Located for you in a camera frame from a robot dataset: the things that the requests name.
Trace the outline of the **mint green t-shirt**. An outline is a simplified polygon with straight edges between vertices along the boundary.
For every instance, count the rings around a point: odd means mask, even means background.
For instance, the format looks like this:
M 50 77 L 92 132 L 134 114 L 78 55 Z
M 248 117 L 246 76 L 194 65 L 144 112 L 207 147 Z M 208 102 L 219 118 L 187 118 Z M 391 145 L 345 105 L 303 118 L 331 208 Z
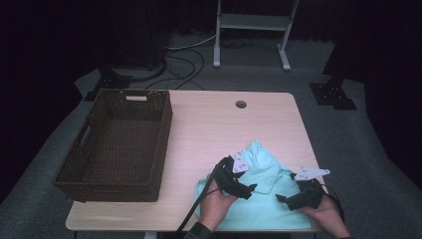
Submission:
M 298 230 L 310 229 L 310 220 L 300 211 L 291 211 L 276 195 L 298 194 L 293 173 L 279 162 L 258 140 L 239 155 L 250 166 L 240 177 L 245 185 L 257 184 L 249 199 L 239 198 L 217 227 L 220 231 Z

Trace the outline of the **white metal stand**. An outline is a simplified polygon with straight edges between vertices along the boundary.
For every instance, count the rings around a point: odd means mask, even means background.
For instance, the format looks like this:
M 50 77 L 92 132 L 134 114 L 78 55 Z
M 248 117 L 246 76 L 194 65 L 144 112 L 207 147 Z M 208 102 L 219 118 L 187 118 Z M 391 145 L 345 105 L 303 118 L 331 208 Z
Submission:
M 222 11 L 222 0 L 217 0 L 215 43 L 213 47 L 213 67 L 218 69 L 221 66 L 220 35 L 223 30 L 263 30 L 284 33 L 281 42 L 277 45 L 277 50 L 284 71 L 289 72 L 292 68 L 287 57 L 286 46 L 295 21 L 299 4 L 300 0 L 293 0 L 289 16 L 265 16 L 224 13 Z

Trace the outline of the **person's left hand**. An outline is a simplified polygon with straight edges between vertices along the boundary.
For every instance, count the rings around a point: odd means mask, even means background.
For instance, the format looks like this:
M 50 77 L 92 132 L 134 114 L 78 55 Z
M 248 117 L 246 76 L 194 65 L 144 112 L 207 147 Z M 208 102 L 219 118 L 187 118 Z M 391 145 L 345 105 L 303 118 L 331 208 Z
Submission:
M 237 200 L 232 195 L 224 195 L 219 189 L 212 189 L 200 203 L 198 222 L 214 231 L 224 220 L 231 205 Z

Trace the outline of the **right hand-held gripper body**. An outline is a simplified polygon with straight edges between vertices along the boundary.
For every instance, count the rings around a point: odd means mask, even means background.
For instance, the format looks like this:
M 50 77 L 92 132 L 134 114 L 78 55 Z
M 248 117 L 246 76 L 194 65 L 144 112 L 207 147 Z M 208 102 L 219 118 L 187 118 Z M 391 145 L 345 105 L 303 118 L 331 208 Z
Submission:
M 291 178 L 297 183 L 300 190 L 300 193 L 297 194 L 297 200 L 295 201 L 300 201 L 303 204 L 303 207 L 310 206 L 312 208 L 318 208 L 324 191 L 321 183 L 317 179 L 328 174 L 330 174 L 329 169 L 304 166 L 299 172 L 292 173 Z

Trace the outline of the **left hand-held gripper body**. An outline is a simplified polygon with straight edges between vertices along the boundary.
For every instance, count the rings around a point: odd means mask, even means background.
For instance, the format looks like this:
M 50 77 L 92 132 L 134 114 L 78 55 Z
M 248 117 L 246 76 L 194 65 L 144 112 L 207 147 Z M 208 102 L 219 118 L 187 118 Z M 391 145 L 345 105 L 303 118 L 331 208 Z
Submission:
M 249 169 L 250 167 L 239 155 L 235 157 L 228 155 L 216 164 L 213 179 L 222 192 L 237 197 L 238 193 L 249 192 L 243 188 L 246 184 L 239 181 Z

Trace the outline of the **brown wicker basket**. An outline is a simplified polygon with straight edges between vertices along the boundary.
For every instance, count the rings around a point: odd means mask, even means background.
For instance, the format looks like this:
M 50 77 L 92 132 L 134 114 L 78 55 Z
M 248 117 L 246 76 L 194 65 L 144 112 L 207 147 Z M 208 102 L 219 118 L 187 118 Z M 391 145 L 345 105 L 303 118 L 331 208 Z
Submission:
M 83 203 L 155 202 L 172 116 L 168 91 L 99 91 L 53 184 Z

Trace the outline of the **person's right hand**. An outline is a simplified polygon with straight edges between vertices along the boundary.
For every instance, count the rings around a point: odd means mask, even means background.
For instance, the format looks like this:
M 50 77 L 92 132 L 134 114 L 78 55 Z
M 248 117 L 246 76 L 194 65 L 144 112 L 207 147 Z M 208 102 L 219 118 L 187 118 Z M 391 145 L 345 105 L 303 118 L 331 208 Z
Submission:
M 339 209 L 326 195 L 321 199 L 318 208 L 303 207 L 302 213 L 318 223 L 333 239 L 351 238 L 351 234 L 340 217 Z

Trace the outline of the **black stand base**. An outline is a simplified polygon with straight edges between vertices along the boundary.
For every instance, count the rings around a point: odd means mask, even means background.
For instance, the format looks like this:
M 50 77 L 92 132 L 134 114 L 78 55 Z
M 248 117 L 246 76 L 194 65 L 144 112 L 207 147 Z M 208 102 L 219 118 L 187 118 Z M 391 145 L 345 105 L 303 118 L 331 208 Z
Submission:
M 132 81 L 132 76 L 117 73 L 111 65 L 99 66 L 100 79 L 92 91 L 84 97 L 85 102 L 92 102 L 101 89 L 126 89 Z
M 356 111 L 357 107 L 342 89 L 343 77 L 331 76 L 326 83 L 310 83 L 319 106 L 332 106 L 335 110 Z

